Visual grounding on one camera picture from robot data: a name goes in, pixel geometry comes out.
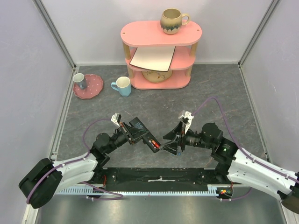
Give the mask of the red orange battery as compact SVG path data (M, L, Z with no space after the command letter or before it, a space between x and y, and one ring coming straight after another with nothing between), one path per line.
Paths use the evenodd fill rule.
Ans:
M154 140L151 140L151 142L152 142L152 144L154 145L155 148L160 147L160 145L157 142L155 142Z

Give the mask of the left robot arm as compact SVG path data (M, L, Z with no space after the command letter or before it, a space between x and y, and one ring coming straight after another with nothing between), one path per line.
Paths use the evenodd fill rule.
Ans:
M61 190L74 184L102 180L103 166L109 161L109 153L122 145L143 141L152 150L159 143L151 132L140 122L119 123L114 134L100 133L91 148L81 156L64 161L41 159L20 181L19 189L26 197L26 203L34 209L44 206Z

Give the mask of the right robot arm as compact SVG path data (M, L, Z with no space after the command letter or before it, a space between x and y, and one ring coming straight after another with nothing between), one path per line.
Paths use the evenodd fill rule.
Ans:
M163 139L167 143L160 149L178 155L186 146L210 149L211 157L218 162L214 178L218 183L227 181L240 183L262 191L281 201L288 210L299 212L299 174L283 169L238 147L223 137L215 123L206 123L201 132L185 131L185 124L179 124Z

